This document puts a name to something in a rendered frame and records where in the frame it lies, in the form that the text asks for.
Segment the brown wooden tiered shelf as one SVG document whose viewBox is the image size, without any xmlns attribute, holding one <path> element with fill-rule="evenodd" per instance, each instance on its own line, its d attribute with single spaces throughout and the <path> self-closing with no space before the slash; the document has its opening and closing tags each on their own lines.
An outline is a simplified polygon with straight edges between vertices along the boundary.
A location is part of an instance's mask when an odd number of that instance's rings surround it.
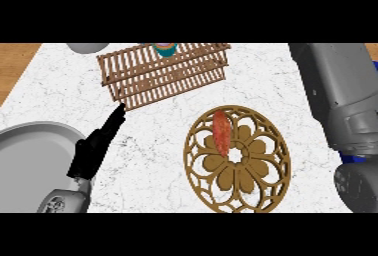
<svg viewBox="0 0 378 256">
<path fill-rule="evenodd" d="M 130 111 L 226 79 L 229 43 L 179 43 L 163 57 L 151 43 L 98 56 L 102 86 Z"/>
</svg>

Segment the orange red oblong food item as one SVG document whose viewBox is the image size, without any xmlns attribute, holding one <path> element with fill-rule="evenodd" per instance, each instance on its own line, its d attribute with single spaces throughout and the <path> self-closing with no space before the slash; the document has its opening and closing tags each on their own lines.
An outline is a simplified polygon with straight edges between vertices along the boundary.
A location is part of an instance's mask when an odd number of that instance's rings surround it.
<svg viewBox="0 0 378 256">
<path fill-rule="evenodd" d="M 216 149 L 223 157 L 229 154 L 231 147 L 231 122 L 222 110 L 213 116 L 213 139 Z"/>
</svg>

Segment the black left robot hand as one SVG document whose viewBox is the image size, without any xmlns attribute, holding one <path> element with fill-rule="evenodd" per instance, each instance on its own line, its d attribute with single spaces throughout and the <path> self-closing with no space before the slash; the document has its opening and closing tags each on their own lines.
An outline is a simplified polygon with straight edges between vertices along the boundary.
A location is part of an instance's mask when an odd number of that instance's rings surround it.
<svg viewBox="0 0 378 256">
<path fill-rule="evenodd" d="M 101 129 L 76 143 L 76 155 L 67 176 L 90 180 L 99 170 L 111 141 L 126 121 L 126 104 L 121 103 L 111 113 Z"/>
</svg>

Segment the grey round bowl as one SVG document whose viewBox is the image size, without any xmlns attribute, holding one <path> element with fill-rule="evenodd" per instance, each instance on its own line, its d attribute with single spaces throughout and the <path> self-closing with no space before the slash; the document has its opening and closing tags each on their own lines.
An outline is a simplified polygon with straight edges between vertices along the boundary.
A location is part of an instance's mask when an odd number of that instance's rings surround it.
<svg viewBox="0 0 378 256">
<path fill-rule="evenodd" d="M 108 43 L 68 43 L 70 49 L 79 54 L 92 54 L 99 52 Z"/>
</svg>

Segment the round brown openwork placemat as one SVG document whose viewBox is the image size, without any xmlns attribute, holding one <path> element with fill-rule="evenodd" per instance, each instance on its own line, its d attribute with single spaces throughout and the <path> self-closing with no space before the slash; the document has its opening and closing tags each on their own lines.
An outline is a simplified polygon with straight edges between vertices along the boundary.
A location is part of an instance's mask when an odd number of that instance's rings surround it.
<svg viewBox="0 0 378 256">
<path fill-rule="evenodd" d="M 213 117 L 231 122 L 231 150 L 241 160 L 222 156 L 213 139 Z M 279 205 L 291 180 L 291 158 L 284 137 L 253 109 L 226 105 L 207 111 L 188 131 L 183 165 L 194 192 L 214 212 L 268 213 Z"/>
</svg>

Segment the teal cupcake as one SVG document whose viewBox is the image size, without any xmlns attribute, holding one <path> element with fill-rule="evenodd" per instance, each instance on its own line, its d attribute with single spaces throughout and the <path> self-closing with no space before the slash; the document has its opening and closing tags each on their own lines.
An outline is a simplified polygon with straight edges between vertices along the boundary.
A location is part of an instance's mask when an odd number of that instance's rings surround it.
<svg viewBox="0 0 378 256">
<path fill-rule="evenodd" d="M 176 53 L 176 43 L 154 43 L 152 47 L 163 57 L 172 57 Z"/>
</svg>

